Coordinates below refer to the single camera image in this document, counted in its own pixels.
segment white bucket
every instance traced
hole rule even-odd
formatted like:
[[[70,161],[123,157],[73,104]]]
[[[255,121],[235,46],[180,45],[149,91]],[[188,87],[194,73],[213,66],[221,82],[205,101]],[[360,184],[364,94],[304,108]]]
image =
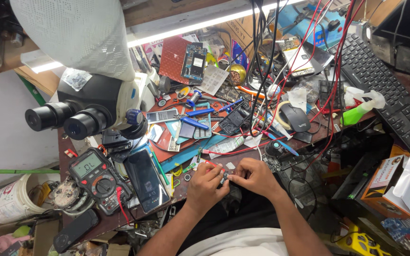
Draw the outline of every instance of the white bucket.
[[[32,188],[48,180],[59,180],[59,174],[25,174],[18,181],[0,189],[0,223],[12,223],[51,209],[49,204],[42,205],[47,208],[38,207],[28,196]]]

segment white wall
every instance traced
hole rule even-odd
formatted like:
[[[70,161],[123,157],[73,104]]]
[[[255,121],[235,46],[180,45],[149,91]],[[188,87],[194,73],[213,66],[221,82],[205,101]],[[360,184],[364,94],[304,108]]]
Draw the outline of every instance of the white wall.
[[[35,132],[26,124],[25,111],[36,107],[39,104],[14,71],[0,73],[0,169],[31,170],[59,160],[57,131]],[[0,175],[0,182],[11,177]]]

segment keyboard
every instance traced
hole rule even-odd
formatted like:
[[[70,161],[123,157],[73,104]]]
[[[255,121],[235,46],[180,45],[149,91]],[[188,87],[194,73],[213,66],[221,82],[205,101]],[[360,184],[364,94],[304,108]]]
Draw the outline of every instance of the keyboard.
[[[335,54],[338,45],[329,49]],[[385,107],[375,109],[410,150],[410,95],[373,50],[356,34],[349,35],[342,51],[341,73],[356,88],[375,90],[385,98]]]

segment white cable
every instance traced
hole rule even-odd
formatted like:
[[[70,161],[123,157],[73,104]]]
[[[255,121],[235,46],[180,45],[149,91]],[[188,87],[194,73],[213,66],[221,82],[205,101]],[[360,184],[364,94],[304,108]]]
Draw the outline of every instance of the white cable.
[[[319,23],[321,23],[321,21],[322,21],[322,19],[325,17],[325,15],[327,14],[327,12],[328,12],[328,9],[330,9],[330,6],[332,5],[332,3],[334,2],[335,0],[331,0],[330,1],[330,3],[328,4],[328,6],[327,6],[327,9],[325,9],[325,12],[324,12],[324,14],[322,15],[322,17],[316,22],[316,24],[315,24],[315,26],[314,27],[317,27],[317,25],[319,25]],[[311,35],[311,33],[314,31],[314,28],[308,33],[308,35],[306,36],[306,38],[304,38],[304,40],[307,40],[308,39],[308,37]],[[300,48],[297,48],[297,50],[295,51],[295,53],[292,55],[292,57],[288,60],[288,61],[286,61],[286,64],[282,67],[282,69],[280,69],[279,70],[279,73],[278,73],[278,75],[276,76],[276,78],[275,78],[275,80],[274,80],[274,82],[273,83],[276,83],[276,80],[278,80],[278,78],[279,78],[279,76],[282,74],[282,71],[287,67],[287,65],[289,64],[289,62],[292,60],[292,58],[295,56],[295,55],[297,55],[297,52],[300,50]]]
[[[254,141],[254,145],[256,145],[257,150],[259,150],[259,155],[260,155],[260,157],[261,157],[261,161],[263,161],[263,159],[262,159],[262,152],[261,152],[261,149],[259,148],[259,145],[257,144],[257,142],[256,142],[256,140],[254,139],[254,137],[251,136],[251,138],[252,138],[252,140]]]

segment human hand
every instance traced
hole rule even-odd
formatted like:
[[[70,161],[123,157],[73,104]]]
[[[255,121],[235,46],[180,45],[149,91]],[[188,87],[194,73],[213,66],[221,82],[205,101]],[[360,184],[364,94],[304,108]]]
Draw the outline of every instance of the human hand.
[[[223,177],[222,164],[216,167],[209,163],[200,163],[197,171],[189,181],[188,198],[185,206],[203,217],[217,202],[230,191],[226,180],[220,189],[216,189]]]
[[[270,201],[273,201],[275,196],[285,193],[265,162],[252,158],[243,158],[238,163],[235,174],[227,176],[227,179],[247,190],[265,196]]]

